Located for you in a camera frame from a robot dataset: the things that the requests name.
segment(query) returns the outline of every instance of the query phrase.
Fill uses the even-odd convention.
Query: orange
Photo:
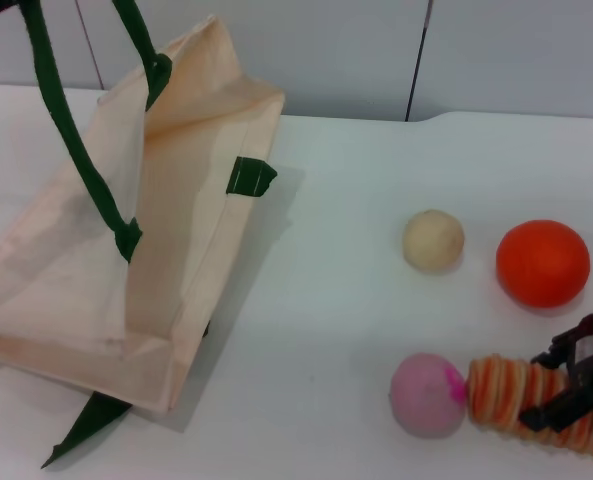
[[[532,220],[512,228],[496,251],[496,272],[505,290],[537,308],[564,305],[589,278],[589,251],[567,225]]]

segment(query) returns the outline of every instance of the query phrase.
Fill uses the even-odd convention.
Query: white wall
[[[593,0],[435,0],[411,120],[593,117]]]
[[[70,87],[99,88],[75,0],[43,0],[42,3],[63,83]],[[36,83],[31,45],[18,8],[0,14],[0,83]]]
[[[109,0],[80,0],[105,87],[139,64]],[[286,113],[404,119],[427,0],[139,0],[158,47],[210,13]]]

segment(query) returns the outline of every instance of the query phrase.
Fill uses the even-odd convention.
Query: pink ball
[[[454,366],[438,355],[419,353],[403,360],[392,377],[392,411],[412,435],[444,438],[465,417],[465,381]]]

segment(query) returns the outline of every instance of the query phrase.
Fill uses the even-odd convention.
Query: white table
[[[98,95],[69,92],[79,125]],[[1,229],[55,167],[27,167],[32,155],[62,148],[43,108],[36,89],[0,86],[0,149],[16,148],[22,169],[0,172],[10,201]],[[468,421],[447,440],[412,438],[387,399],[410,353],[441,353],[465,372],[496,351],[529,357],[593,311],[593,272],[583,298],[544,318],[504,295],[493,265],[502,234],[534,217],[576,228],[593,258],[593,120],[283,117],[271,162],[279,177],[253,214],[181,406],[166,418],[130,413],[40,471],[88,394],[0,367],[1,480],[593,480],[592,459]],[[464,261],[448,275],[419,274],[400,253],[406,219],[431,207],[466,230]]]

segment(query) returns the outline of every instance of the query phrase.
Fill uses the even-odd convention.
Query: beige ball
[[[413,267],[439,272],[460,257],[465,233],[458,220],[440,210],[417,213],[403,235],[403,255]]]

